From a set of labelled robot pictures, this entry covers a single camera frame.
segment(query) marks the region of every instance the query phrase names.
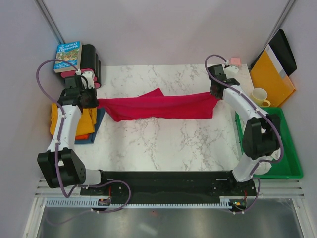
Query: yellow folder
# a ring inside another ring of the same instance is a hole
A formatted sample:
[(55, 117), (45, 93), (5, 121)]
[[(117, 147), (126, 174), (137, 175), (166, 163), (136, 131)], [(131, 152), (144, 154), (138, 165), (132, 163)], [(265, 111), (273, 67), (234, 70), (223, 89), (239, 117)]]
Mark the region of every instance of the yellow folder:
[(269, 45), (262, 52), (250, 75), (255, 88), (267, 91), (271, 107), (281, 107), (296, 91)]

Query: reflective metal surface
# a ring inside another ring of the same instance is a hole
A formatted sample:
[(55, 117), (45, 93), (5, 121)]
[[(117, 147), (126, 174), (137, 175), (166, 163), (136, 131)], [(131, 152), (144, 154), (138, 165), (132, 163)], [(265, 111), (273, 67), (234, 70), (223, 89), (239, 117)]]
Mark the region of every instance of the reflective metal surface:
[[(46, 208), (51, 222), (62, 222), (85, 208)], [(289, 199), (258, 200), (244, 215), (216, 209), (130, 208), (109, 214), (84, 214), (52, 227), (42, 219), (44, 238), (301, 238)]]

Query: green tray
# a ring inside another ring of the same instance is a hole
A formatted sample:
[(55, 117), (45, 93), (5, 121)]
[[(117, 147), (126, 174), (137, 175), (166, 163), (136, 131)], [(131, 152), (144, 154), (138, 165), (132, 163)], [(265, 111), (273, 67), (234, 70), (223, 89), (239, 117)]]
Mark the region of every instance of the green tray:
[[(299, 162), (296, 149), (289, 132), (287, 122), (281, 108), (263, 108), (269, 114), (277, 114), (281, 118), (281, 136), (284, 145), (284, 157), (282, 161), (278, 164), (272, 164), (272, 168), (264, 175), (254, 175), (258, 178), (264, 179), (300, 179), (304, 176), (301, 163)], [(236, 113), (235, 115), (239, 143), (242, 149), (242, 128), (240, 123), (240, 117)]]

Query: tabletop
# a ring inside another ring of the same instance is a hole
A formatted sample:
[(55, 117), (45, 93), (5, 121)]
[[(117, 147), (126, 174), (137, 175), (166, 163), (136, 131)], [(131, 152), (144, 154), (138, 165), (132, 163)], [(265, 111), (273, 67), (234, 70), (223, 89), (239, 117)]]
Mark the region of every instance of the tabletop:
[[(204, 65), (104, 66), (98, 98), (138, 97), (156, 88), (164, 95), (208, 92)], [(246, 64), (235, 79), (249, 95)], [(234, 110), (220, 100), (212, 119), (149, 118), (115, 122), (106, 113), (94, 144), (75, 145), (88, 169), (108, 171), (227, 171), (238, 164)]]

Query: white wall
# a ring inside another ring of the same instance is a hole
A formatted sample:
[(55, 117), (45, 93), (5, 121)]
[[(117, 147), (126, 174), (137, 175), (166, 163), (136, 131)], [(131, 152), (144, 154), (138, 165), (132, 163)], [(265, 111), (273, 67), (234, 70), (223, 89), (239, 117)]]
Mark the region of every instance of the white wall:
[[(0, 3), (0, 237), (21, 237), (41, 175), (37, 154), (49, 144), (50, 104), (37, 86), (38, 65), (57, 41), (33, 0)], [(54, 96), (52, 65), (41, 73)]]
[(298, 1), (282, 29), (297, 70), (290, 76), (297, 92), (283, 110), (304, 170), (303, 190), (317, 221), (317, 1)]
[(44, 0), (67, 42), (96, 46), (103, 65), (250, 63), (287, 0)]

